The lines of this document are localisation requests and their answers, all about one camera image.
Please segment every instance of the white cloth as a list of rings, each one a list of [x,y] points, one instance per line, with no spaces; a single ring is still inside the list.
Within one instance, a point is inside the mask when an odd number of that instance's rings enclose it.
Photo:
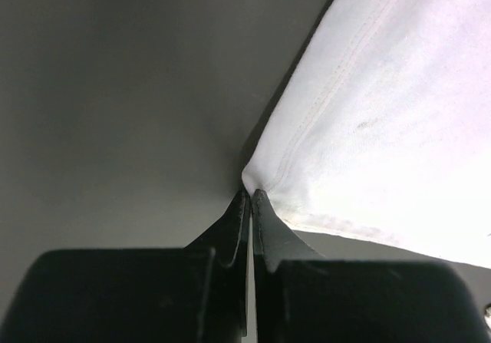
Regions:
[[[291,228],[491,267],[491,0],[334,0],[242,178]]]

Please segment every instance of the fabric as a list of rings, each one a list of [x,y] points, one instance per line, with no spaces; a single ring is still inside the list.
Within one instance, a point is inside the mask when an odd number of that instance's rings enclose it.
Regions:
[[[334,0],[242,178],[291,228],[491,267],[491,0]]]

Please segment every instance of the white garment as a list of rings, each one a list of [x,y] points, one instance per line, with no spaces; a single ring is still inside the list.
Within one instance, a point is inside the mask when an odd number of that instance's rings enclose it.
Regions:
[[[491,0],[334,0],[242,178],[293,229],[491,267]]]

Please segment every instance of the stitching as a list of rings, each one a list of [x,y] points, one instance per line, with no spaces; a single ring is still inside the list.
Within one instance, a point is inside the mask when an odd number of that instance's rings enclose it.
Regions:
[[[278,166],[278,170],[277,170],[275,176],[273,177],[273,179],[270,180],[265,185],[265,187],[264,187],[265,190],[271,191],[274,188],[276,188],[277,186],[279,186],[280,184],[282,184],[285,176],[288,174],[288,172],[290,170],[290,167],[292,165],[290,163],[291,162],[291,158],[292,158],[293,154],[296,153],[296,150],[298,149],[298,144],[301,142],[302,137],[307,132],[310,131],[311,126],[313,124],[315,124],[315,122],[317,121],[317,119],[324,113],[325,109],[328,106],[328,103],[329,103],[330,99],[327,99],[326,98],[324,101],[321,101],[321,98],[324,97],[324,95],[325,95],[326,89],[328,88],[328,86],[334,85],[333,91],[331,91],[330,95],[328,95],[328,97],[332,97],[344,85],[344,83],[345,83],[345,81],[347,79],[346,78],[347,76],[344,76],[344,73],[346,72],[346,70],[348,69],[348,67],[351,66],[351,62],[353,61],[354,57],[356,57],[359,54],[358,48],[360,47],[362,41],[364,40],[365,36],[367,34],[369,34],[369,32],[374,28],[374,26],[376,26],[376,24],[382,19],[382,17],[384,16],[384,11],[391,4],[391,0],[387,0],[387,2],[385,3],[385,5],[379,11],[379,14],[378,14],[377,18],[375,19],[375,21],[369,25],[369,22],[371,22],[371,20],[374,18],[374,15],[377,13],[377,10],[380,8],[380,5],[384,1],[385,0],[380,0],[377,3],[377,6],[375,7],[375,10],[370,14],[370,16],[368,17],[367,21],[358,30],[358,32],[357,32],[356,35],[360,35],[360,37],[359,37],[358,42],[356,43],[356,45],[355,45],[354,48],[351,48],[351,46],[354,44],[355,38],[353,38],[351,40],[350,44],[348,45],[348,47],[346,48],[346,50],[344,52],[343,57],[341,58],[341,60],[344,60],[345,57],[346,57],[346,55],[348,54],[348,52],[351,50],[351,53],[349,54],[349,57],[347,58],[346,63],[344,63],[344,65],[342,63],[340,63],[336,67],[336,70],[334,71],[334,73],[333,73],[333,75],[331,77],[331,80],[329,81],[328,84],[326,84],[326,86],[324,87],[324,89],[322,90],[322,92],[316,97],[314,104],[311,106],[310,110],[308,111],[308,114],[306,115],[305,119],[302,121],[302,124],[296,130],[294,136],[292,137],[292,139],[288,143],[288,146],[287,146],[286,150],[284,151],[284,154],[283,154],[283,156],[282,156],[282,158],[280,160],[280,164]],[[366,30],[362,34],[361,32],[366,28],[367,25],[369,25],[368,30]],[[377,34],[377,32],[374,35],[372,35],[368,41],[370,41],[376,34]],[[319,103],[321,103],[321,109],[317,109]]]

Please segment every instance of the gray table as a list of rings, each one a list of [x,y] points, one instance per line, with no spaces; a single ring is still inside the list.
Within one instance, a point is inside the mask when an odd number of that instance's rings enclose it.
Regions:
[[[41,252],[183,246],[217,219],[326,1],[0,0],[0,315]],[[491,301],[491,272],[456,268]]]

